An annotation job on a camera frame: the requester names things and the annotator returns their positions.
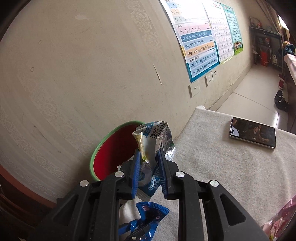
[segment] tiled floor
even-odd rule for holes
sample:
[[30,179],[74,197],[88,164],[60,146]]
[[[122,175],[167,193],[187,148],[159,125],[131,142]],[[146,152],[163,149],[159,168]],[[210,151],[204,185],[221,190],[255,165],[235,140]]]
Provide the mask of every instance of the tiled floor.
[[[243,81],[217,111],[286,131],[288,113],[279,110],[274,103],[274,97],[279,90],[279,73],[271,67],[253,65]],[[282,91],[285,100],[288,101],[285,83]]]

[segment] charging cable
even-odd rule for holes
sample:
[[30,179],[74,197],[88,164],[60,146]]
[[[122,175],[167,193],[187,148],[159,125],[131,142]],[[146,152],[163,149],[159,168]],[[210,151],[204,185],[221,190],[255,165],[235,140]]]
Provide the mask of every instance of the charging cable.
[[269,42],[267,41],[267,43],[268,43],[268,46],[269,46],[269,50],[270,50],[270,59],[269,59],[269,61],[268,62],[265,62],[262,58],[261,58],[261,56],[260,56],[260,54],[259,53],[257,53],[256,51],[254,51],[257,55],[259,55],[259,57],[261,58],[261,60],[264,62],[264,63],[266,63],[266,64],[268,64],[270,61],[271,61],[271,48],[270,48],[270,45],[269,45]]

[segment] trash bin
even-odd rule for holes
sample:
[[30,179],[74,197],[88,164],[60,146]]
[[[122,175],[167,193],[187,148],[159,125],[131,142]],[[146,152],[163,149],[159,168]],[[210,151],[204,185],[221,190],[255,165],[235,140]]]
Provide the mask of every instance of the trash bin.
[[261,56],[261,65],[268,66],[268,54],[267,54],[267,52],[261,51],[260,56]]
[[103,138],[91,156],[89,169],[94,180],[104,180],[135,153],[138,144],[132,133],[142,124],[144,122],[126,122]]

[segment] electrical outlet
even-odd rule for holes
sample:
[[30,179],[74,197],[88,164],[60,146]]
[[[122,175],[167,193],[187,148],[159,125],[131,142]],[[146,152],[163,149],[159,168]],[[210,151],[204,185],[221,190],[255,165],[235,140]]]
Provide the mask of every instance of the electrical outlet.
[[213,80],[213,73],[211,71],[206,74],[205,81],[207,83],[207,86],[209,86],[211,83],[214,82],[214,80]]
[[200,91],[200,85],[198,83],[198,80],[192,82],[189,85],[189,89],[190,89],[191,97],[195,96]]
[[217,78],[217,70],[212,70],[213,73],[213,80]]

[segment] blue candy wrapper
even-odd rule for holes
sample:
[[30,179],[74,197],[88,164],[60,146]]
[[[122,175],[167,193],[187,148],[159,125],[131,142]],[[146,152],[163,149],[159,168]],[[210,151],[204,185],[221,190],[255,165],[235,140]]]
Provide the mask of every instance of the blue candy wrapper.
[[176,148],[167,122],[155,121],[140,125],[133,132],[141,152],[137,196],[149,200],[160,186],[160,172],[155,155],[162,146],[167,160],[172,161]]
[[130,229],[132,235],[133,232],[136,232],[144,225],[150,225],[150,230],[144,237],[142,237],[142,240],[151,241],[159,222],[169,213],[170,210],[154,202],[138,202],[136,207],[139,210],[141,218],[131,221],[128,229]]

